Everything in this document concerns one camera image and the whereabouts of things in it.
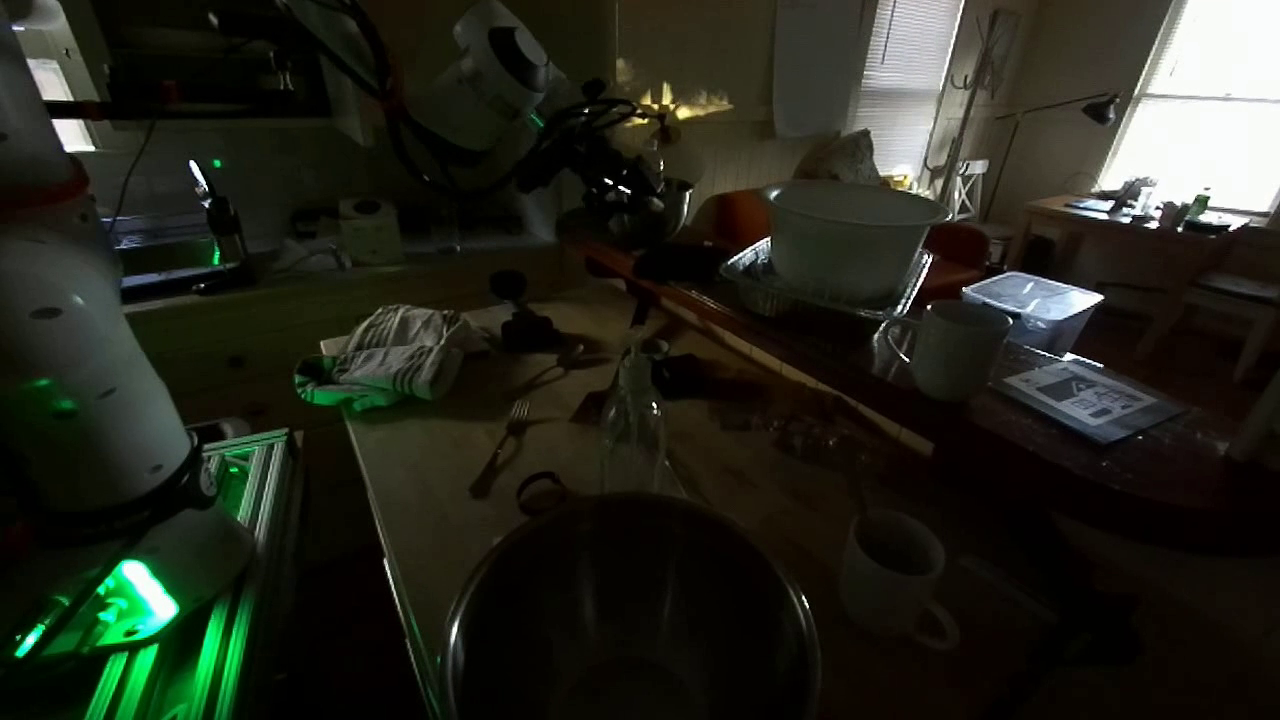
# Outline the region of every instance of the table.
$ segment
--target table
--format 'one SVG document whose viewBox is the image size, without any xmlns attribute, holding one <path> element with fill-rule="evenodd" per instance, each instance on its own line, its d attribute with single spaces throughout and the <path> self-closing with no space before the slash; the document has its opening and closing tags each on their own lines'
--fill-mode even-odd
<svg viewBox="0 0 1280 720">
<path fill-rule="evenodd" d="M 1052 244 L 1052 269 L 1029 255 L 1033 240 Z M 1034 262 L 1033 273 L 1088 282 L 1103 293 L 1108 303 L 1150 316 L 1164 294 L 1196 279 L 1220 247 L 1222 240 L 1209 231 L 1133 222 L 1126 214 L 1108 214 L 1099 203 L 1081 203 L 1081 197 L 1044 197 L 1022 207 L 1009 262 Z"/>
<path fill-rule="evenodd" d="M 541 303 L 541 313 L 565 330 L 615 349 L 627 335 L 633 303 L 615 288 L 588 282 Z M 677 330 L 673 345 L 717 363 L 731 386 L 760 386 L 735 393 L 735 398 L 664 403 L 666 450 L 683 493 L 735 521 L 810 601 L 825 651 L 819 716 L 947 720 L 987 709 L 1022 662 L 1029 639 L 1047 625 L 1034 601 L 990 578 L 1001 577 L 987 570 L 995 561 L 980 553 L 1021 543 L 990 536 L 1001 522 L 987 521 L 985 505 L 937 489 L 928 464 L 855 417 L 840 417 L 848 441 L 835 456 L 778 450 L 770 421 L 827 417 L 833 403 L 795 382 L 767 382 L 767 370 L 695 330 Z M 541 369 L 548 369 L 548 355 L 471 355 L 440 403 L 347 421 L 400 625 L 426 692 L 440 688 L 456 593 L 490 538 L 519 522 L 512 484 L 541 467 L 556 467 L 576 489 L 591 489 L 601 475 L 601 433 L 595 422 L 573 422 L 573 417 L 588 393 L 607 386 L 612 363 L 528 393 L 531 417 L 543 422 L 528 428 L 524 450 L 487 501 L 467 495 L 467 478 L 512 403 L 506 393 Z M 944 602 L 959 615 L 959 651 L 870 637 L 845 615 L 835 563 L 848 515 L 867 495 L 922 515 L 947 538 Z"/>
<path fill-rule="evenodd" d="M 591 222 L 565 221 L 560 231 L 588 262 L 625 274 L 683 322 L 863 407 L 902 442 L 947 464 L 955 484 L 985 484 L 1010 505 L 1069 510 L 1169 548 L 1280 548 L 1280 478 L 1226 464 L 1220 428 L 1196 417 L 1196 407 L 1124 442 L 1097 447 L 1001 393 L 964 407 L 933 403 L 912 393 L 901 369 L 880 369 L 867 349 L 870 330 L 858 322 L 840 322 L 840 316 L 825 316 L 833 318 L 827 330 L 806 330 L 804 318 L 767 322 L 739 313 L 717 288 L 633 274 L 633 255 L 612 247 Z M 1003 355 L 1003 369 L 1033 363 L 1034 355 L 1021 349 Z"/>
</svg>

